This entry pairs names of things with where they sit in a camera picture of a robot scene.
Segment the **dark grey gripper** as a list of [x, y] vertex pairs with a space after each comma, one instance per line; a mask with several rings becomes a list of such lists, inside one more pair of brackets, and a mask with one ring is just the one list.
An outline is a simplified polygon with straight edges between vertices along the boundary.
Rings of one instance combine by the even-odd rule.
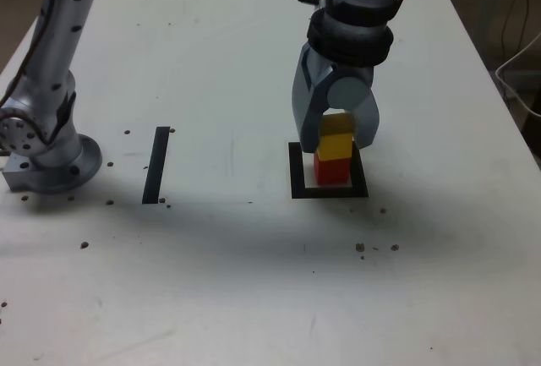
[[373, 77], [373, 67], [333, 62], [310, 44], [303, 45], [292, 85], [292, 112], [303, 152], [316, 151], [321, 118], [329, 108], [351, 115], [353, 138], [360, 150], [372, 145], [380, 124], [370, 88]]

